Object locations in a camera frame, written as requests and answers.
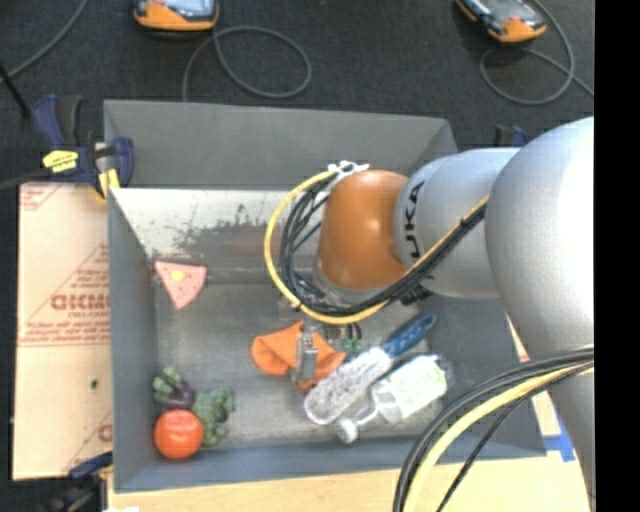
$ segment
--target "white plastic container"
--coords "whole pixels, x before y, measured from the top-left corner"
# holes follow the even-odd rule
[[[447,392],[447,376],[432,355],[416,356],[371,386],[366,404],[336,420],[338,437],[349,444],[376,423],[400,423]]]

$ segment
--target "white label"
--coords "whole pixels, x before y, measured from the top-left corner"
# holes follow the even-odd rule
[[[444,395],[447,381],[433,357],[418,356],[377,383],[374,395],[377,390],[393,395],[404,419]]]

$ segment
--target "blue clamp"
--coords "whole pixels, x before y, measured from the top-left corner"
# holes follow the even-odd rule
[[[32,108],[38,132],[51,152],[43,159],[52,181],[83,182],[93,185],[103,197],[108,187],[126,186],[134,169],[133,142],[128,137],[115,137],[106,147],[93,151],[80,145],[76,136],[76,116],[82,98],[49,95]],[[96,160],[111,157],[108,171],[96,166]]]

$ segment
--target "plastic bottle cap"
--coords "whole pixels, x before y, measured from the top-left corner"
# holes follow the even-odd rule
[[[336,422],[338,437],[344,443],[350,444],[358,439],[358,425],[349,418],[340,418]]]

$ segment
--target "toy tomato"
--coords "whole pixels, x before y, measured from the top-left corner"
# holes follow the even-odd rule
[[[191,411],[172,409],[156,422],[153,440],[158,451],[170,459],[183,459],[198,451],[204,438],[204,428]]]

